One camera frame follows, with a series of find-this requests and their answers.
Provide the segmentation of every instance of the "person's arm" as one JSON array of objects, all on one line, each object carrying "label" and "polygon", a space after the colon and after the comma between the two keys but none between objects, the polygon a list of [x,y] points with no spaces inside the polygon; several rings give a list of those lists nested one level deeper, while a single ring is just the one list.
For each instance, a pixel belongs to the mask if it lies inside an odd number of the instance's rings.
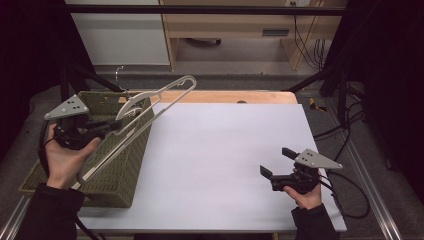
[{"label": "person's arm", "polygon": [[[54,126],[48,139],[53,138]],[[62,148],[54,140],[46,144],[50,176],[38,185],[15,239],[76,239],[75,220],[84,194],[69,188],[99,143],[95,138],[79,151]]]},{"label": "person's arm", "polygon": [[298,207],[292,211],[297,227],[296,240],[338,240],[339,235],[333,227],[327,210],[321,200],[321,184],[305,195],[290,187],[284,191],[294,200]]}]

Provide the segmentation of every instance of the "floor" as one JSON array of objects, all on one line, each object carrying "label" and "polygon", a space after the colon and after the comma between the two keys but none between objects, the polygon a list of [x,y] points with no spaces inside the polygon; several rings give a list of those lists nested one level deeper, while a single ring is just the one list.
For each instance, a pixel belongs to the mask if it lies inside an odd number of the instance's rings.
[{"label": "floor", "polygon": [[[113,67],[99,66],[98,71],[105,78],[115,80]],[[148,89],[163,86],[176,76],[191,74],[198,78],[198,89],[279,91],[316,71],[307,64],[302,64],[297,72],[291,71],[278,39],[223,39],[221,45],[187,39],[180,43],[174,72],[166,67],[128,66],[120,71],[118,79],[121,87]],[[338,125],[334,118],[337,94],[321,98],[317,91],[321,84],[316,82],[296,93],[314,135]],[[0,163],[0,226],[7,222],[20,199],[17,189],[37,159],[33,143],[37,140],[42,116],[60,103],[58,93],[55,87],[33,97],[32,112]],[[311,97],[314,97],[318,107],[326,107],[327,111],[310,108]],[[348,104],[357,100],[354,96],[347,98]],[[340,173],[365,189],[367,194],[377,194],[382,203],[372,202],[370,214],[363,219],[346,218],[348,231],[341,234],[341,239],[424,239],[424,207],[403,174],[386,168],[385,155],[360,111],[360,105],[352,107],[351,116],[358,113],[357,117],[360,118],[351,124],[349,142],[339,158],[339,162],[345,166]],[[316,144],[321,154],[335,158],[346,137],[347,131],[344,131],[319,138]],[[356,166],[358,158],[375,188],[367,190],[364,185],[363,174],[358,172]],[[334,175],[331,179],[346,213],[360,215],[366,211],[366,202],[360,191],[338,176]],[[391,221],[382,223],[381,220],[387,217]],[[397,231],[384,230],[385,224],[392,224],[391,227]],[[280,236],[280,239],[292,238],[292,234]]]}]

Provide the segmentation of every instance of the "woven basket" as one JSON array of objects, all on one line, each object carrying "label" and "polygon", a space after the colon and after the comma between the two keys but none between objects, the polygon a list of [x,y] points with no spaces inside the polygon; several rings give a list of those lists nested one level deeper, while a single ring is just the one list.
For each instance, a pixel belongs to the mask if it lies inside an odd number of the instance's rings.
[{"label": "woven basket", "polygon": [[[93,120],[106,120],[115,118],[124,102],[123,93],[112,92],[80,92],[78,94],[84,104],[90,109],[90,118]],[[150,99],[146,98],[141,102],[142,108],[150,106]],[[150,109],[141,117],[135,125],[135,130],[141,128],[147,121],[153,118],[154,114]],[[124,117],[124,126],[131,122],[136,116]],[[108,154],[126,133],[131,131],[130,127],[119,136],[109,134],[98,147],[89,162],[86,162],[82,173],[85,174],[95,166],[106,154]],[[123,150],[109,165],[100,173],[96,174],[84,184],[79,190],[86,195],[85,207],[117,207],[129,208],[132,205],[138,175],[140,173],[141,162],[149,138],[150,127],[143,131],[125,150]],[[37,185],[46,182],[47,178],[37,162],[31,172],[21,185],[19,191],[27,196],[32,196]]]}]

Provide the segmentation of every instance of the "hand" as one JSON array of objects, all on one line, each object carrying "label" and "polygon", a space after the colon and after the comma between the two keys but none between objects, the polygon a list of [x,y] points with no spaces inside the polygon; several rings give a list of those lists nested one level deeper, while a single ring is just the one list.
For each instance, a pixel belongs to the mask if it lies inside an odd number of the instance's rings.
[{"label": "hand", "polygon": [[300,209],[306,208],[309,210],[321,206],[322,204],[320,183],[318,183],[318,185],[312,191],[306,193],[305,195],[298,193],[296,190],[289,186],[285,186],[284,191],[296,201]]},{"label": "hand", "polygon": [[[50,125],[48,139],[53,138],[55,126],[56,124]],[[85,160],[97,149],[100,141],[100,138],[94,138],[87,146],[78,151],[62,148],[55,140],[48,142],[46,154],[50,176],[46,185],[58,189],[69,189]]]}]

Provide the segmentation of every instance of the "white tabletop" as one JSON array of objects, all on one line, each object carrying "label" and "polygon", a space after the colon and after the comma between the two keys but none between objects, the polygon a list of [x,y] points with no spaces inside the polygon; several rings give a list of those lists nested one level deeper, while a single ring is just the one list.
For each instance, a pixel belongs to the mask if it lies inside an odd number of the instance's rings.
[{"label": "white tabletop", "polygon": [[[301,105],[176,104],[152,125],[132,207],[83,208],[79,216],[103,232],[295,230],[295,202],[272,191],[259,172],[263,165],[292,173],[282,147],[317,150]],[[335,229],[346,231],[330,191],[322,189]]]}]

